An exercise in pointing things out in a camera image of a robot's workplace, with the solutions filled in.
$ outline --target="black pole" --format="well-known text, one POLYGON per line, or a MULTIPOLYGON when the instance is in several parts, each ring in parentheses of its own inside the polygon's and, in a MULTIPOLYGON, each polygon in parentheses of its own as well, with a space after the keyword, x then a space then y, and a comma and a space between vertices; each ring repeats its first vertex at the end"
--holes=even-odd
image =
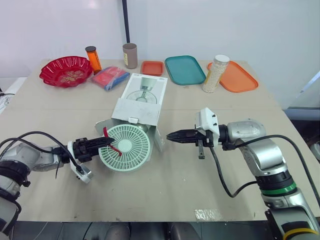
POLYGON ((123 18, 124 18, 126 42, 130 43, 127 0, 122 0, 122 8, 123 8, 123 18))

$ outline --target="orange bottle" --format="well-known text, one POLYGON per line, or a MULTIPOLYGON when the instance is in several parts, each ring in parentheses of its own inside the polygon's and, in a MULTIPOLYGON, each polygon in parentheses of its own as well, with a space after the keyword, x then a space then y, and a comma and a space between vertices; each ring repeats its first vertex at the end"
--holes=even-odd
POLYGON ((100 65, 99 57, 96 51, 96 47, 87 46, 85 50, 86 50, 86 53, 88 54, 91 67, 93 68, 93 74, 96 75, 102 69, 100 65))

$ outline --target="red tray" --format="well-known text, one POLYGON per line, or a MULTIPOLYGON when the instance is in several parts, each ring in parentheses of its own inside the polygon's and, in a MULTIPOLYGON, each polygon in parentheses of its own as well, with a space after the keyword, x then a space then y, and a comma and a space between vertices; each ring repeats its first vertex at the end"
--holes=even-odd
POLYGON ((41 69, 45 84, 69 88, 84 83, 92 73, 90 62, 81 56, 64 56, 49 62, 41 69))
POLYGON ((164 68, 162 61, 144 61, 141 65, 141 73, 159 77, 164 73, 164 68))

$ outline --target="white fan grille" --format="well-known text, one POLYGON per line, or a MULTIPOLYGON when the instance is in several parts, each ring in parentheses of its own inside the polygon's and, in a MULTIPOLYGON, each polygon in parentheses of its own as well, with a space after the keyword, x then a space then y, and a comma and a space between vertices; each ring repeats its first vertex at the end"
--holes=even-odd
POLYGON ((120 124, 108 130, 111 144, 122 152, 122 156, 111 147, 99 148, 99 156, 103 163, 115 171, 126 172, 139 168, 148 158, 150 141, 147 134, 139 127, 120 124))

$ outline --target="small fan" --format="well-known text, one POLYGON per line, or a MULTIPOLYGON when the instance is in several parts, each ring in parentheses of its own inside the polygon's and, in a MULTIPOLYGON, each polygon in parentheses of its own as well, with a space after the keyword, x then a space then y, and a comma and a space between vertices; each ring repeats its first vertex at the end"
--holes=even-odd
POLYGON ((110 138, 114 138, 112 145, 122 152, 111 147, 99 148, 99 156, 102 162, 112 170, 127 172, 139 168, 147 160, 150 153, 150 141, 147 134, 141 128, 120 124, 108 130, 110 138))
POLYGON ((130 93, 126 99, 150 104, 157 103, 157 98, 152 92, 143 90, 138 90, 130 93))

